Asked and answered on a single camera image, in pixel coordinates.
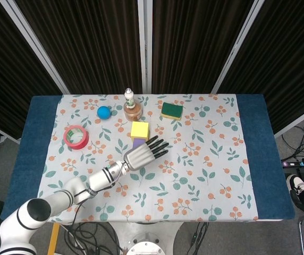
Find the green sponge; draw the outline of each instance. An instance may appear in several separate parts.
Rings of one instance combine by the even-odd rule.
[[[163,103],[161,116],[171,118],[173,120],[180,120],[183,113],[183,106]]]

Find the red tape roll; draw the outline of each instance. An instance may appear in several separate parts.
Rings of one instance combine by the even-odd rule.
[[[70,126],[63,134],[66,145],[74,150],[84,148],[89,140],[88,132],[82,126]]]

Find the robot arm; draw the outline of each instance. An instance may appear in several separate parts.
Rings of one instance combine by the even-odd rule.
[[[128,151],[124,155],[124,161],[117,161],[90,175],[89,188],[85,187],[79,177],[74,177],[56,193],[46,198],[28,200],[2,222],[0,254],[36,255],[36,249],[29,244],[29,240],[37,229],[50,217],[68,207],[78,205],[96,196],[99,191],[113,187],[128,170],[137,171],[166,154],[167,150],[159,151],[168,146],[168,143],[160,146],[163,139],[156,141],[157,138],[158,136],[155,136],[138,148]]]

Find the purple block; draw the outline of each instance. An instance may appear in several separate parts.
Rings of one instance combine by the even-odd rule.
[[[142,145],[143,143],[145,143],[145,139],[141,139],[141,138],[134,138],[133,140],[133,149],[135,149],[136,147]]]

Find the floral tablecloth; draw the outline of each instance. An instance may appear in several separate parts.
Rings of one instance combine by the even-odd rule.
[[[246,145],[235,95],[136,95],[143,107],[140,121],[150,137],[170,143],[169,153],[140,171],[129,172],[116,186],[82,205],[76,222],[252,221],[258,218]],[[163,102],[183,106],[180,121],[160,116]],[[88,176],[132,148],[131,122],[123,111],[123,95],[64,95],[56,110],[38,197],[46,197],[78,176]],[[97,117],[111,108],[108,120]],[[63,133],[82,125],[89,143],[68,148]],[[70,223],[77,206],[52,217]]]

